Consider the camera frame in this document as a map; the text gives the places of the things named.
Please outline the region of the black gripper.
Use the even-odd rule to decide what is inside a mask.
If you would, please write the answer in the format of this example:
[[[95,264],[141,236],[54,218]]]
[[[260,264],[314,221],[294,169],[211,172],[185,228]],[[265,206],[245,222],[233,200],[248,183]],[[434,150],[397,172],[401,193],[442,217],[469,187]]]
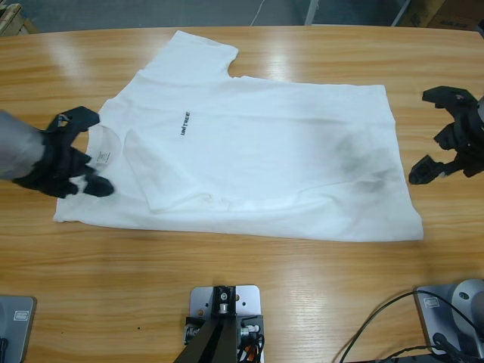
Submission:
[[[25,176],[13,179],[13,183],[34,191],[56,191],[56,197],[65,199],[76,195],[79,187],[71,178],[82,176],[86,185],[83,193],[94,197],[108,197],[113,185],[104,177],[95,175],[88,166],[91,157],[72,146],[79,131],[47,131],[40,133],[42,155]]]
[[[443,150],[455,150],[450,163],[436,162],[426,155],[411,167],[409,183],[426,185],[439,177],[459,170],[470,178],[483,171],[483,98],[445,98],[444,108],[454,122],[445,126],[434,141]]]

